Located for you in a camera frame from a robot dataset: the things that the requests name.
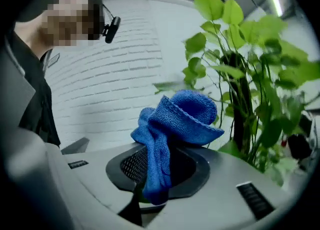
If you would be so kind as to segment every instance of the white brick wall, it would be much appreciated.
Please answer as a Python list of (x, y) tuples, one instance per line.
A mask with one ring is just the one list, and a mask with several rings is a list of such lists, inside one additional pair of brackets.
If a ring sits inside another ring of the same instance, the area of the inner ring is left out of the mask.
[(144, 107), (155, 107), (152, 83), (163, 58), (147, 0), (104, 0), (121, 25), (111, 44), (57, 48), (59, 61), (46, 72), (61, 148), (85, 136), (88, 151), (132, 142)]

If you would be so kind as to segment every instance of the green plant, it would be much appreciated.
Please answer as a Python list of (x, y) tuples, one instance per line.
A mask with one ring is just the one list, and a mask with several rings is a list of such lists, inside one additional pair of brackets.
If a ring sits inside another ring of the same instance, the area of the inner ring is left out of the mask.
[[(155, 83), (156, 93), (191, 89), (221, 103), (214, 124), (220, 128), (224, 117), (232, 117), (233, 136), (231, 130), (230, 141), (219, 150), (241, 158), (282, 185), (284, 174), (297, 163), (284, 156), (278, 142), (281, 135), (301, 132), (298, 123), (308, 103), (298, 88), (320, 78), (320, 63), (308, 61), (307, 53), (281, 38), (288, 24), (279, 17), (245, 21), (235, 0), (194, 0), (194, 5), (207, 21), (201, 25), (203, 32), (184, 42), (183, 87), (177, 82)], [(221, 20), (227, 29), (222, 30)], [(207, 74), (208, 68), (217, 72), (218, 82)], [(197, 80), (204, 77), (218, 88), (219, 99), (204, 87), (196, 88)], [(228, 85), (226, 92), (222, 83)]]

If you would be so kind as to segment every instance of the person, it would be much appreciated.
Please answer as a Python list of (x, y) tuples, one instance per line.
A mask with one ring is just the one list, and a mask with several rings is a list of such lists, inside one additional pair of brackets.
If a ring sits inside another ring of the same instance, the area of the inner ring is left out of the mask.
[(52, 93), (43, 71), (44, 58), (57, 46), (99, 39), (104, 26), (102, 0), (55, 0), (34, 19), (15, 23), (8, 41), (25, 79), (35, 89), (21, 128), (38, 134), (46, 143), (61, 144), (52, 113)]

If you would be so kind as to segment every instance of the person's neck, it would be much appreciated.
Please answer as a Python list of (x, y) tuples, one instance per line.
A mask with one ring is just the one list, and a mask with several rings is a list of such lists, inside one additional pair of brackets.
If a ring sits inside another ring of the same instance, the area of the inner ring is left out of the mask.
[(41, 29), (42, 14), (28, 22), (16, 22), (14, 32), (40, 58), (53, 46), (46, 43), (45, 34)]

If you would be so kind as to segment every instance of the blue microfiber cloth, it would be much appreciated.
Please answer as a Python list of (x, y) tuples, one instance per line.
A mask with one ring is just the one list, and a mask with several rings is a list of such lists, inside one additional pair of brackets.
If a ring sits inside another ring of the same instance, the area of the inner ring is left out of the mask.
[(147, 148), (147, 179), (142, 193), (152, 204), (165, 203), (165, 194), (172, 187), (168, 142), (173, 138), (201, 146), (212, 142), (225, 132), (209, 126), (216, 116), (215, 103), (192, 90), (178, 91), (170, 99), (163, 96), (156, 109), (141, 111), (131, 137)]

